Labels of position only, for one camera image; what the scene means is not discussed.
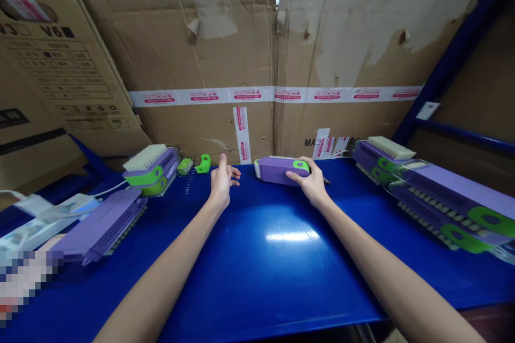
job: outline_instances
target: blue tabletop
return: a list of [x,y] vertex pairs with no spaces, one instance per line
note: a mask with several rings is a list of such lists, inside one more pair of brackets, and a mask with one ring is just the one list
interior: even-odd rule
[[[460,308],[515,300],[515,266],[488,253],[451,252],[402,212],[352,160],[318,162],[335,202],[367,232]],[[239,341],[380,320],[386,315],[324,218],[300,188],[259,181],[241,166],[241,186],[215,225],[160,342]],[[175,239],[209,194],[209,175],[177,178],[149,200],[113,256],[69,264],[17,316],[4,338],[91,342],[133,284]]]

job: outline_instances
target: cardboard box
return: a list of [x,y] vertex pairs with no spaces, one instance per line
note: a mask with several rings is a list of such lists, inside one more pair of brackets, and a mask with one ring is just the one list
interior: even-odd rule
[[270,154],[272,102],[252,96],[274,81],[273,0],[85,2],[154,143],[250,163],[237,140],[241,107],[252,160]]
[[234,108],[252,160],[393,134],[476,1],[85,3],[154,142],[247,163]]
[[[0,0],[0,8],[0,56],[9,67],[2,78],[16,75],[2,82],[2,93],[27,88],[34,98],[20,103],[35,130],[51,120],[100,156],[132,155],[150,144],[81,0]],[[2,135],[16,139],[27,128]]]

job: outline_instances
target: torn cardboard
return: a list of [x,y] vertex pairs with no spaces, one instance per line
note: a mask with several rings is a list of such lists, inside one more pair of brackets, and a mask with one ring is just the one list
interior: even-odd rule
[[101,156],[150,144],[82,1],[34,1],[52,22],[25,20],[0,0],[0,56],[19,78],[3,87],[23,82],[59,126]]
[[[476,1],[280,0],[286,33],[277,35],[276,85],[419,88]],[[305,144],[320,128],[331,137],[389,137],[411,103],[276,104],[274,151],[312,154]]]
[[[85,0],[131,92],[273,84],[274,0]],[[269,155],[272,102],[245,103],[252,159]],[[237,103],[138,108],[155,143],[239,163]]]

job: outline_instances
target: bristle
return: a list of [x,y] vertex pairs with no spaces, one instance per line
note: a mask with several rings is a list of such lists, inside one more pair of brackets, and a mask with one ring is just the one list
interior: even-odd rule
[[465,217],[464,215],[461,215],[457,213],[456,211],[452,210],[450,207],[443,205],[442,203],[439,203],[434,198],[426,195],[425,193],[417,190],[417,189],[408,189],[409,192],[416,195],[418,198],[424,197],[424,201],[427,202],[429,205],[434,206],[435,209],[440,210],[442,213],[447,214],[452,220],[456,222],[460,222],[462,225],[469,228],[471,231],[476,232],[478,235],[481,235],[481,233],[484,233],[484,229],[475,222],[471,221],[471,219]]
[[356,166],[358,167],[359,170],[361,170],[363,173],[365,173],[365,175],[370,178],[376,185],[380,185],[381,183],[376,180],[374,178],[374,176],[372,174],[370,174],[363,166],[361,166],[360,164],[356,164]]
[[131,221],[131,223],[127,226],[127,228],[125,229],[125,231],[120,235],[120,237],[118,238],[118,240],[116,240],[113,244],[113,246],[111,247],[111,249],[109,249],[107,252],[106,252],[106,256],[111,256],[114,251],[116,250],[116,248],[118,248],[118,245],[120,245],[120,243],[123,241],[123,239],[125,238],[125,236],[127,236],[127,234],[130,232],[130,230],[134,227],[134,224],[139,220],[139,218],[141,217],[141,215],[143,213],[145,213],[146,211],[146,206],[143,206],[143,208],[140,210],[140,212],[136,215],[136,217],[134,217],[134,220]]
[[128,172],[147,170],[165,152],[166,145],[149,145],[124,163],[123,167]]
[[449,247],[451,250],[458,250],[460,249],[459,246],[454,244],[451,240],[449,240],[445,235],[441,234],[439,230],[435,229],[433,226],[431,226],[424,218],[417,215],[414,211],[411,210],[411,208],[406,205],[405,203],[399,201],[397,203],[407,214],[410,215],[414,220],[416,220],[420,225],[422,225],[424,228],[426,228],[429,232],[431,232],[434,236],[436,236],[439,240],[441,240],[445,245]]
[[395,160],[408,160],[416,154],[414,151],[385,137],[369,137],[367,142]]
[[259,160],[254,161],[254,171],[256,172],[256,177],[261,179],[261,169],[259,168]]

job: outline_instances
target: blue metal shelf frame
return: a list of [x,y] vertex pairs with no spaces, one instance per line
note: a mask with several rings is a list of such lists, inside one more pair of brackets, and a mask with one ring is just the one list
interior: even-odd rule
[[405,145],[418,128],[465,139],[491,150],[515,154],[515,144],[434,121],[417,118],[426,102],[437,102],[450,87],[470,55],[477,48],[507,0],[479,0],[435,67],[420,95],[404,117],[392,140]]

